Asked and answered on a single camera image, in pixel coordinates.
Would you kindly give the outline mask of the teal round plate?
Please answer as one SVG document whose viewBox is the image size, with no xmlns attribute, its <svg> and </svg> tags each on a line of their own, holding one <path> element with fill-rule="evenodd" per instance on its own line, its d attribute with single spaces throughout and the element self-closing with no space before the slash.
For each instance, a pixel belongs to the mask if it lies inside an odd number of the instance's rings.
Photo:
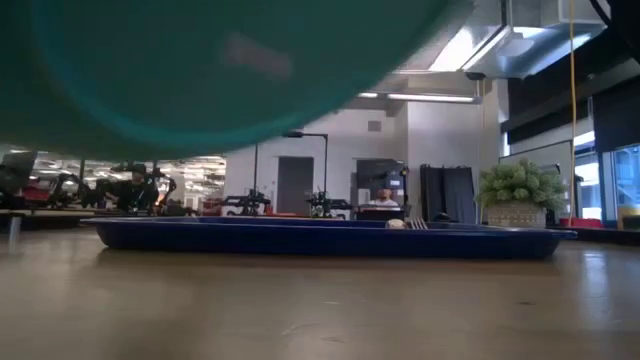
<svg viewBox="0 0 640 360">
<path fill-rule="evenodd" d="M 454 30 L 473 0 L 0 0 L 0 143 L 106 160 L 303 127 Z"/>
</svg>

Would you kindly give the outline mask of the dark blue tray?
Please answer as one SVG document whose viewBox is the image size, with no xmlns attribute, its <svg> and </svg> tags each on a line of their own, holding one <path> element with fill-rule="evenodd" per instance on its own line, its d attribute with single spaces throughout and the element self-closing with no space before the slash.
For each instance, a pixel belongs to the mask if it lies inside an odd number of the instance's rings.
<svg viewBox="0 0 640 360">
<path fill-rule="evenodd" d="M 430 223 L 392 229 L 383 221 L 275 217 L 91 218 L 119 250 L 269 255 L 544 260 L 570 230 Z"/>
</svg>

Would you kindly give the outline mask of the dark grey door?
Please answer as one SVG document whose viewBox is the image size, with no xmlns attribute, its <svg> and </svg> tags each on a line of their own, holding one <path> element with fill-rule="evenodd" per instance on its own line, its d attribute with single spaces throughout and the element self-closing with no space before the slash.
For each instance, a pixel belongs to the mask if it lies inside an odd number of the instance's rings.
<svg viewBox="0 0 640 360">
<path fill-rule="evenodd" d="M 307 203 L 307 199 L 313 192 L 313 180 L 313 157 L 280 157 L 277 178 L 277 212 L 308 216 L 310 205 Z"/>
</svg>

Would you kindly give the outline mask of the black cabinet with screen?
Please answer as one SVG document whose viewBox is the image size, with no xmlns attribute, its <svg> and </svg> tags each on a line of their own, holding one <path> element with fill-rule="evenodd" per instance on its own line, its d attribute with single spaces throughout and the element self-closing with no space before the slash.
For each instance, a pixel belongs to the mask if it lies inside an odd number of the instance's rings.
<svg viewBox="0 0 640 360">
<path fill-rule="evenodd" d="M 390 199 L 405 204 L 408 169 L 403 161 L 394 159 L 360 159 L 356 161 L 355 187 L 357 204 L 371 204 L 381 189 L 391 192 Z"/>
</svg>

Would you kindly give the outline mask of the person in white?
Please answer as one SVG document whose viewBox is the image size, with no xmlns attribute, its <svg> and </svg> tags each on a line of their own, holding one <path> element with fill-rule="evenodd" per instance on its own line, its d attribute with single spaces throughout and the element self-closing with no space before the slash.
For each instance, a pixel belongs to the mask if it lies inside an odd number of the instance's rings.
<svg viewBox="0 0 640 360">
<path fill-rule="evenodd" d="M 376 198 L 368 202 L 369 205 L 382 206 L 382 207 L 398 207 L 399 204 L 392 199 L 393 192 L 388 188 L 380 188 L 377 191 Z"/>
</svg>

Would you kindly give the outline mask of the black screen before person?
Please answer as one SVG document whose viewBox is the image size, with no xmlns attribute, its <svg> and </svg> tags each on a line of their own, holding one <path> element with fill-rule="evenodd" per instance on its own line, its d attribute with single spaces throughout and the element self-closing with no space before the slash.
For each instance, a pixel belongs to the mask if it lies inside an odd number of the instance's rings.
<svg viewBox="0 0 640 360">
<path fill-rule="evenodd" d="M 406 218 L 406 210 L 401 206 L 362 205 L 356 209 L 355 218 L 358 221 L 404 220 Z"/>
</svg>

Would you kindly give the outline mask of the black curtain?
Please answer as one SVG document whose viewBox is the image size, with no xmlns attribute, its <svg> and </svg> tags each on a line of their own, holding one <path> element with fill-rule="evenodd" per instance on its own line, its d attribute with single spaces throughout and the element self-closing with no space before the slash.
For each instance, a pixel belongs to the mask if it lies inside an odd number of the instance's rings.
<svg viewBox="0 0 640 360">
<path fill-rule="evenodd" d="M 438 213 L 446 213 L 454 223 L 474 224 L 476 204 L 472 168 L 420 166 L 422 217 L 433 222 Z"/>
</svg>

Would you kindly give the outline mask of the long ceiling light bar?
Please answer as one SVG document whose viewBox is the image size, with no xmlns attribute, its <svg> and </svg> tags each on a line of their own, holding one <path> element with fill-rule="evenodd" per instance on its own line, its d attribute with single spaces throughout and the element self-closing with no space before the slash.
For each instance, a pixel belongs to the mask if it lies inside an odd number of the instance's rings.
<svg viewBox="0 0 640 360">
<path fill-rule="evenodd" d="M 457 103 L 475 104 L 479 98 L 475 96 L 460 96 L 450 94 L 422 94 L 422 93 L 384 93 L 384 92 L 363 92 L 358 94 L 358 98 L 370 100 L 389 100 L 404 102 L 433 102 L 433 103 Z"/>
</svg>

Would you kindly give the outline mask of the person in black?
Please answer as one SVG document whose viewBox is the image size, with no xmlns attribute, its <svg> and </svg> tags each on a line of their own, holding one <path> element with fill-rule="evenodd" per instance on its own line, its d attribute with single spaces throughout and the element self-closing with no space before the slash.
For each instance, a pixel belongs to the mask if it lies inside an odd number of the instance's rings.
<svg viewBox="0 0 640 360">
<path fill-rule="evenodd" d="M 130 172 L 129 180 L 107 185 L 104 196 L 123 212 L 149 211 L 158 199 L 159 191 L 155 178 L 147 172 L 144 164 L 118 165 L 112 172 Z"/>
</svg>

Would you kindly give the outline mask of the woven plant pot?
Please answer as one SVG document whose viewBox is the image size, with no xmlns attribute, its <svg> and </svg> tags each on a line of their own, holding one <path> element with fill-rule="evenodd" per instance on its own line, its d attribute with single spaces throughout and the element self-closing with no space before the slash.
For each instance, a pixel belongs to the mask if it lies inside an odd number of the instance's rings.
<svg viewBox="0 0 640 360">
<path fill-rule="evenodd" d="M 506 202 L 489 207 L 487 220 L 490 226 L 510 228 L 544 228 L 546 210 L 526 202 Z"/>
</svg>

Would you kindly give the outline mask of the green bushy plant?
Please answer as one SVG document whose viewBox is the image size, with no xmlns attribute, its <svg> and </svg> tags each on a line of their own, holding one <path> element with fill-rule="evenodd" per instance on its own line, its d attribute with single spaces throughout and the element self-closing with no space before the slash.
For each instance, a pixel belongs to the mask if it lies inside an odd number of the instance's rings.
<svg viewBox="0 0 640 360">
<path fill-rule="evenodd" d="M 565 203 L 566 191 L 557 171 L 544 171 L 523 158 L 515 164 L 499 164 L 483 170 L 476 200 L 486 208 L 522 202 L 557 210 Z"/>
</svg>

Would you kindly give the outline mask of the red bin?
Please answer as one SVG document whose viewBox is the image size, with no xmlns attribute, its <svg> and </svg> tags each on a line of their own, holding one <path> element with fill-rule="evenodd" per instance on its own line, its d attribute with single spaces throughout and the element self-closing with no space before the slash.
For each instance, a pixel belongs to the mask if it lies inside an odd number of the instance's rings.
<svg viewBox="0 0 640 360">
<path fill-rule="evenodd" d="M 561 227 L 577 227 L 577 228 L 603 228 L 602 221 L 594 218 L 561 218 L 559 220 Z"/>
</svg>

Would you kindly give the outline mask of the neighbouring work table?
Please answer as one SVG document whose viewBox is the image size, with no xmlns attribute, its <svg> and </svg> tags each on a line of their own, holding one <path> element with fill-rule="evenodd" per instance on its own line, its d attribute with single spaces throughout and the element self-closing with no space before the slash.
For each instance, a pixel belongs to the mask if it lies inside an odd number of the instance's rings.
<svg viewBox="0 0 640 360">
<path fill-rule="evenodd" d="M 82 220 L 97 217 L 92 211 L 81 210 L 8 210 L 0 209 L 0 234 L 7 235 L 7 250 L 16 253 L 21 233 L 39 230 L 60 230 L 78 227 Z"/>
</svg>

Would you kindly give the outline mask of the black desk monitor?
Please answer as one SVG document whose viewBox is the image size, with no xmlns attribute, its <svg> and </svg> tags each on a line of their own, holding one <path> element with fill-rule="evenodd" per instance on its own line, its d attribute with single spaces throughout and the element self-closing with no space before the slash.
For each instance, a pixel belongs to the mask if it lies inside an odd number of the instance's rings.
<svg viewBox="0 0 640 360">
<path fill-rule="evenodd" d="M 4 154 L 0 162 L 0 192 L 14 194 L 25 187 L 36 158 L 36 152 Z"/>
</svg>

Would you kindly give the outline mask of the rectangular silver ceiling duct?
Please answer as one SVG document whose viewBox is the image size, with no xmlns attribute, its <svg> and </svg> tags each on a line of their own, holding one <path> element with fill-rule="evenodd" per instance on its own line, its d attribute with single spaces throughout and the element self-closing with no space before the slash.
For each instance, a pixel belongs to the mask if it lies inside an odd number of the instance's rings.
<svg viewBox="0 0 640 360">
<path fill-rule="evenodd" d="M 462 65 L 466 73 L 492 78 L 531 76 L 606 28 L 590 0 L 497 1 L 498 24 Z"/>
</svg>

